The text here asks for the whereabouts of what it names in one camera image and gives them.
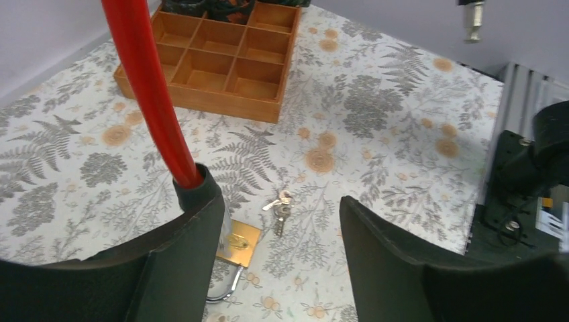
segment table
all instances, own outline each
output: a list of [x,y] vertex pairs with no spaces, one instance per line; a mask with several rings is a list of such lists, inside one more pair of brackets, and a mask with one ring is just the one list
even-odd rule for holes
[[[210,320],[357,321],[344,195],[464,251],[502,84],[316,6],[299,28],[278,125],[176,109],[234,219],[262,229]],[[118,64],[107,42],[0,111],[0,258],[86,258],[180,215],[136,102],[112,78]],[[261,207],[281,189],[296,207],[277,238]],[[233,271],[216,262],[211,294]]]

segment white wall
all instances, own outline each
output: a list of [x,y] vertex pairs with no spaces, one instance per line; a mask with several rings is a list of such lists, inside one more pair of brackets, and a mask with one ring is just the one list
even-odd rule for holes
[[569,0],[486,0],[479,44],[463,43],[456,0],[312,3],[491,74],[513,61],[569,82]]
[[0,0],[0,103],[80,58],[108,32],[100,0]]

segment flower pattern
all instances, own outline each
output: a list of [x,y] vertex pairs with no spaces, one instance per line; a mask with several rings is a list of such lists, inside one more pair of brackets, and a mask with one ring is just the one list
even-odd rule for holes
[[[215,322],[357,322],[338,217],[344,195],[463,252],[501,83],[316,6],[303,10],[278,124],[176,109],[233,218],[262,230]],[[113,42],[0,111],[0,257],[84,259],[180,215],[172,177]],[[283,236],[261,208],[295,196]],[[234,268],[216,262],[211,283]]]

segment tablecloth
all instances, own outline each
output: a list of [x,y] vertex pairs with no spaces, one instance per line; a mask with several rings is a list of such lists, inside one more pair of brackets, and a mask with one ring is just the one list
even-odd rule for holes
[[[0,111],[0,258],[86,258],[180,215],[112,42]],[[304,9],[276,125],[176,108],[234,219],[262,229],[214,321],[357,321],[338,205],[463,252],[502,84],[316,6]],[[274,235],[261,207],[295,208]],[[234,271],[216,262],[211,293]]]

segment baseboard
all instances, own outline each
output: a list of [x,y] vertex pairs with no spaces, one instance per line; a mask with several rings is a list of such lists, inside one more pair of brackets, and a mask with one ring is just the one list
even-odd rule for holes
[[[159,4],[160,0],[156,0],[153,1],[152,3],[149,3],[148,8],[150,12],[154,12],[158,8]],[[77,48],[77,50],[75,50],[68,56],[65,56],[63,59],[59,60],[58,62],[48,67],[47,69],[38,71],[38,73],[35,74],[32,78],[23,82],[14,90],[8,92],[8,94],[0,97],[0,107],[4,107],[10,104],[11,102],[19,99],[20,97],[24,96],[32,89],[40,86],[42,83],[52,78],[58,72],[69,67],[77,60],[80,60],[81,58],[85,57],[89,52],[91,52],[96,47],[100,46],[109,39],[111,39],[111,34],[110,31],[107,30],[106,32],[93,38],[90,42],[88,42],[84,46],[80,46],[79,48]]]

